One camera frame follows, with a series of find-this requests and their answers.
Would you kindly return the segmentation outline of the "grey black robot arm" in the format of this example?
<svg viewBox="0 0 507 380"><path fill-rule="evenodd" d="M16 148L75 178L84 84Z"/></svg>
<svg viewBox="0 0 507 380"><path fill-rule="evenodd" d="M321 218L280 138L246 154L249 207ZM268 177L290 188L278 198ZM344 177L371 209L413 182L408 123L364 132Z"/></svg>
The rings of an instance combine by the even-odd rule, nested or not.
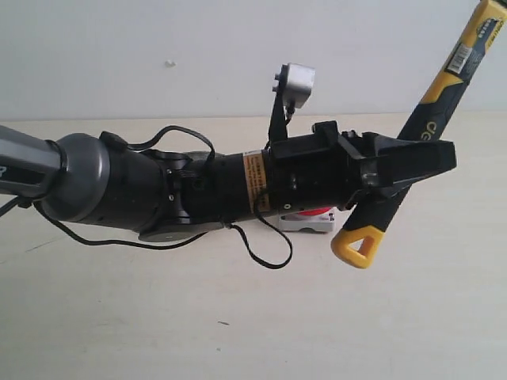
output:
<svg viewBox="0 0 507 380"><path fill-rule="evenodd" d="M51 141L1 129L1 191L50 219L131 230L141 241L179 240L258 215L386 200L456 167L452 142L339 131L238 154L165 152L103 132Z"/></svg>

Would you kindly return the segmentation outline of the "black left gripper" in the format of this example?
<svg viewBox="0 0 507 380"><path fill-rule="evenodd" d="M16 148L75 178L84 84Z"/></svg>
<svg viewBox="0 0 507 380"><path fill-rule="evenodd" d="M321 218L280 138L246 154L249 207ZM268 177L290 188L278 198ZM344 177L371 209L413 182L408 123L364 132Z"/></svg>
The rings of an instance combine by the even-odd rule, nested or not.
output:
<svg viewBox="0 0 507 380"><path fill-rule="evenodd" d="M379 188L405 188L456 168L455 144L340 131L335 121L311 133L270 140L262 151L271 207L349 210Z"/></svg>

